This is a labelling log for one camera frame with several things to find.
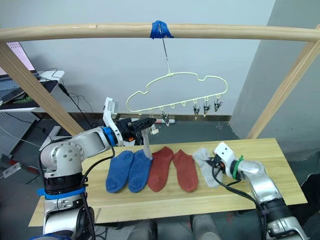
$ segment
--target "computer monitor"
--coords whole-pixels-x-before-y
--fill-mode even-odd
[[[6,43],[9,48],[15,53],[15,55],[21,60],[21,62],[26,66],[26,68],[33,74],[36,74],[37,71],[32,65],[30,59],[28,58],[25,50],[22,48],[18,41],[12,41]],[[0,67],[0,80],[10,79],[9,75]]]

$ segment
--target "wooden frame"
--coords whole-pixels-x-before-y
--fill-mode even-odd
[[[259,136],[317,57],[320,49],[319,25],[317,29],[309,29],[251,25],[168,24],[168,28],[175,38],[308,42],[250,130],[247,139],[256,139]],[[66,131],[75,135],[83,129],[30,74],[6,42],[77,38],[149,38],[151,29],[151,23],[92,23],[0,29],[0,67]]]

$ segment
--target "white plastic hanger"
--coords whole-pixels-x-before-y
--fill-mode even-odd
[[[188,102],[193,102],[194,104],[197,103],[198,100],[200,99],[204,99],[206,102],[209,100],[210,97],[214,97],[214,96],[217,96],[217,98],[219,99],[220,96],[222,94],[225,94],[227,91],[228,91],[228,83],[226,80],[224,80],[222,77],[219,77],[219,76],[212,76],[212,75],[207,75],[204,77],[204,79],[200,79],[198,77],[198,74],[194,73],[194,72],[171,72],[170,71],[170,65],[169,65],[169,60],[168,60],[168,55],[167,55],[167,50],[166,50],[166,45],[165,45],[165,41],[164,39],[162,38],[162,42],[163,42],[163,48],[164,48],[164,52],[165,52],[165,58],[166,58],[166,63],[167,63],[167,66],[168,66],[168,74],[164,75],[164,76],[161,76],[155,80],[152,80],[151,82],[149,82],[147,85],[146,85],[146,89],[147,91],[145,92],[142,92],[142,91],[136,91],[135,93],[133,93],[131,96],[128,97],[128,99],[126,100],[126,108],[132,112],[132,113],[138,113],[138,114],[142,114],[142,112],[144,111],[149,111],[149,112],[152,112],[152,110],[154,109],[160,109],[161,111],[164,110],[165,107],[171,107],[171,108],[175,108],[175,106],[177,104],[181,104],[182,106],[186,106],[186,104]],[[175,76],[175,75],[194,75],[196,76],[196,80],[199,81],[199,82],[204,82],[206,79],[219,79],[221,81],[223,81],[225,83],[225,90],[222,91],[222,92],[218,92],[218,93],[214,93],[214,94],[211,94],[211,95],[207,95],[207,96],[200,96],[200,97],[196,97],[196,98],[191,98],[191,99],[187,99],[187,100],[183,100],[183,101],[177,101],[177,102],[173,102],[173,103],[169,103],[169,104],[165,104],[165,105],[159,105],[159,106],[154,106],[154,107],[149,107],[149,108],[144,108],[144,109],[138,109],[138,110],[131,110],[129,108],[129,102],[130,100],[137,94],[142,94],[142,95],[146,95],[149,93],[149,90],[150,90],[150,85],[152,85],[153,83],[161,80],[161,79],[165,79],[165,78],[169,78],[169,77],[172,77],[172,76]]]

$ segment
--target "white wall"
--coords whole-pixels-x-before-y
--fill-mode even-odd
[[[197,0],[161,2],[147,0],[0,0],[2,28],[79,23],[166,23],[266,25],[275,0]],[[219,114],[231,115],[253,61],[259,40],[165,39],[173,72],[216,75],[229,82]],[[160,39],[62,39],[22,43],[37,70],[65,70],[66,88],[84,95],[93,111],[101,112],[106,96],[126,100],[133,92],[167,73]],[[188,78],[170,78],[155,85],[147,98],[137,98],[132,108],[153,107],[186,98],[209,95],[222,88],[215,82],[199,84]],[[54,96],[68,112],[76,107],[59,91]],[[81,107],[89,110],[86,104]],[[178,106],[175,114],[193,114],[192,104]]]
[[[277,0],[268,25],[314,29],[320,24],[319,0]],[[230,124],[245,138],[290,71],[305,42],[261,41]],[[276,138],[290,160],[319,150],[320,57],[306,71],[259,138]]]

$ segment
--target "wooden table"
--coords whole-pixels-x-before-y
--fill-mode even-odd
[[[151,151],[156,152],[167,146],[176,153],[182,149],[191,155],[200,148],[207,148],[212,152],[220,141],[190,142],[175,144],[150,145]],[[244,139],[225,141],[235,154],[244,156],[248,161],[262,162],[267,174],[273,179],[287,205],[306,203],[307,200],[288,165],[277,141],[274,138]],[[142,146],[116,147],[116,155],[124,150],[136,152]],[[111,155],[111,151],[103,152],[83,162],[85,171],[93,163]],[[148,218],[162,218],[191,214],[235,211],[254,209],[254,204],[223,187],[209,188],[205,179],[197,168],[199,184],[194,192],[183,191],[177,181],[177,172],[173,163],[170,165],[166,186],[160,192],[153,192],[146,186],[139,193],[132,193],[127,187],[121,192],[112,194],[106,191],[106,178],[109,170],[109,161],[96,166],[89,174],[88,204],[93,207],[96,223],[109,223],[140,220]],[[232,182],[232,179],[223,176],[223,182]],[[244,181],[235,185],[236,188],[250,192]],[[29,223],[30,227],[43,225],[43,201],[41,198]]]

